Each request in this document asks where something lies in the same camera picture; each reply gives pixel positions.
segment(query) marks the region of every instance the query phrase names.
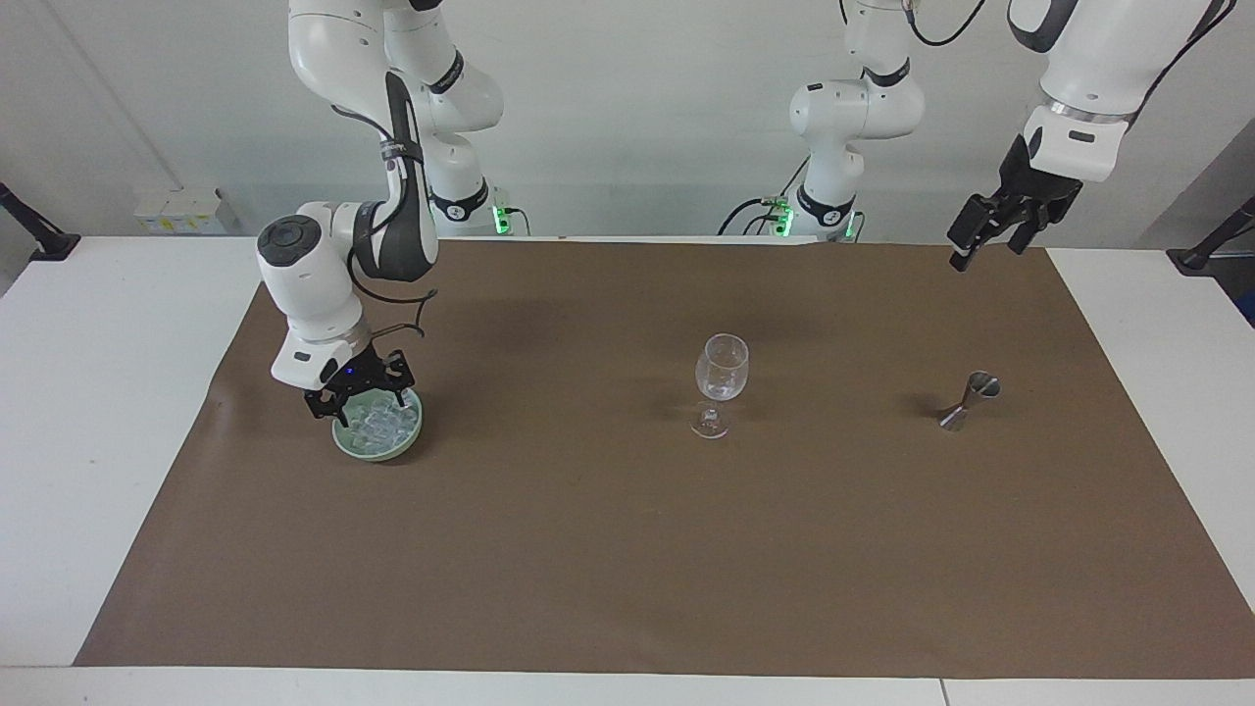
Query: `wire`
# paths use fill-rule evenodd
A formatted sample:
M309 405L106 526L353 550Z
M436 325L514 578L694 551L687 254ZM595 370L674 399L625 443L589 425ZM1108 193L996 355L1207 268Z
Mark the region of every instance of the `wire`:
M349 278L353 280L353 286L358 287L359 291L361 291L366 296L374 298L375 301L383 301L384 303L418 303L418 310L414 311L414 322L413 324L394 324L394 325L379 329L379 330L376 330L376 331L374 331L374 332L370 334L370 340L374 340L376 337L383 337L385 335L397 332L399 330L413 330L414 332L417 332L419 335L419 337L427 337L427 331L424 331L423 327L419 325L420 321L422 321L422 319L423 319L423 307L427 306L427 302L430 301L432 298L434 298L435 295L441 292L441 290L432 288L427 293L424 293L423 296L417 296L414 298L395 298L393 296L384 296L383 293L378 293L375 291L371 291L371 290L366 288L366 286L364 283L361 283L361 280L358 278L358 272L353 267L353 251L351 250L349 251L349 257L345 261L345 266L349 267Z
M1216 29L1216 25L1219 25L1220 23L1225 21L1225 18L1227 18L1229 14L1232 13L1234 8L1236 6L1237 6L1237 0L1229 0L1229 5L1224 10L1217 13L1215 19L1212 19L1211 23L1207 24L1207 26L1202 28L1201 30L1199 30L1197 34L1190 38L1190 41L1187 41L1185 46L1182 46L1181 50L1177 51L1177 55L1172 59L1172 61L1168 63L1168 65L1163 66L1163 70L1160 71L1158 76L1156 76L1155 83L1151 84L1151 89L1146 92L1146 98L1142 99L1142 107L1137 109L1137 115L1133 117L1133 119L1128 125L1130 129L1132 129L1133 124L1137 124L1137 118L1142 115L1142 110L1145 110L1146 104L1150 103L1151 95L1155 95L1155 92L1158 90L1160 84L1163 83L1163 76L1168 75L1168 71L1172 70L1172 66L1175 66L1177 61L1180 61L1181 58L1185 56L1187 51L1190 51L1190 49L1194 49L1195 44L1202 41L1202 38L1207 36L1207 33Z
M522 208L506 208L507 213L520 213L523 216L523 224L527 226L527 237L532 236L532 219L527 217L527 211Z
M739 216L742 211L744 211L745 208L750 208L753 206L761 206L762 203L763 203L762 198L750 198L749 201L745 201L740 206L733 208L732 212L728 213L728 217L724 218L723 224L719 226L719 234L723 234L724 232L728 231L728 226L732 224L733 218Z
M375 120L373 120L373 119L363 115L361 113L354 113L353 110L350 110L348 108L341 108L341 107L336 105L335 103L331 103L331 110L335 112L335 114L338 114L338 115L343 115L345 118L358 120L359 123L366 123L368 125L370 125L370 127L375 128L376 130L379 130L379 133L383 134L384 137L387 137L389 142L393 140L392 133L388 132L387 129L384 129L384 125L382 125L382 124L376 123Z
M754 223L758 223L758 232L756 234L762 234L763 226L766 226L768 221L774 221L774 219L776 216L771 213L767 213L766 216L758 216L757 218L753 218L748 223L745 223L745 229L740 231L740 234L749 234L749 228L754 227Z
M985 0L980 0L979 3L976 3L976 6L971 10L971 14L968 15L968 20L963 23L963 25L954 34L951 34L946 39L943 39L941 41L936 41L934 39L924 36L920 33L920 28L915 25L915 9L911 8L911 1L912 0L902 0L902 10L906 11L906 24L911 25L911 31L915 33L915 36L929 46L945 46L946 44L950 44L955 39L963 36L963 33L968 31L968 28L971 26L971 23L976 19L976 15L979 15L980 10L984 9L985 6Z
M388 327L379 329L370 334L370 340L374 341L385 335L392 335L402 330L413 330L414 332L418 334L419 337L427 337L427 331L423 330L423 326L420 325L423 322L423 308L427 307L427 302L430 301L432 298L435 298L435 295L439 292L441 292L439 288L432 288L430 291L427 292L425 296L420 296L418 298L418 310L414 311L414 322L394 324Z

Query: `metal jigger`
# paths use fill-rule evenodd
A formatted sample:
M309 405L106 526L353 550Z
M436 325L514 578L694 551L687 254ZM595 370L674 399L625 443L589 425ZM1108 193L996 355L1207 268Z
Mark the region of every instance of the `metal jigger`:
M941 419L941 429L946 431L961 431L968 421L968 413L985 403L998 398L1003 391L1003 384L985 371L976 371L968 377L968 389L963 393L963 403L946 411Z

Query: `wine glass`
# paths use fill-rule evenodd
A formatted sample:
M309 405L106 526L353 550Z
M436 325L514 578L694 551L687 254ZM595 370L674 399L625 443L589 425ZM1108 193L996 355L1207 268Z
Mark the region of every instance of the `wine glass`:
M740 395L749 382L749 346L730 332L710 336L698 359L697 379L707 400L698 404L693 431L702 439L723 439L728 434L723 404Z

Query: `robotic arm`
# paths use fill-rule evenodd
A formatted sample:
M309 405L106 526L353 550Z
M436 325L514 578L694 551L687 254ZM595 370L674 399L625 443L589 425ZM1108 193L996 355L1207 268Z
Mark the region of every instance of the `robotic arm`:
M383 202L306 203L257 238L262 278L289 325L271 375L304 390L318 419L346 425L343 409L354 395L388 390L400 403L414 385L400 350L380 359L374 349L353 260L366 276L415 281L439 250L433 203L446 224L492 211L474 150L456 133L497 124L501 92L449 41L439 5L290 4L292 68L338 113L374 128L389 187Z
M804 85L789 107L793 129L811 149L806 178L789 194L792 232L826 240L838 240L853 214L863 158L851 142L902 137L924 118L901 0L857 0L848 23L846 49L862 63L862 75Z
M1015 227L1017 253L1063 219L1083 182L1104 181L1157 79L1216 20L1226 0L1012 0L1020 44L1045 54L1043 100L1003 161L1001 186L973 194L950 227L950 263L965 271Z

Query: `brown table cover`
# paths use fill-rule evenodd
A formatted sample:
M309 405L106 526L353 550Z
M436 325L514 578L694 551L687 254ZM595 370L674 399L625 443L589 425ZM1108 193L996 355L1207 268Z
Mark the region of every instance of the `brown table cover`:
M409 287L441 288L428 337L380 341L427 415L380 466L270 380L261 290L77 665L1255 677L1255 617L1048 256L945 258L444 243ZM693 369L724 330L750 376L712 443ZM940 431L978 369L1003 398Z

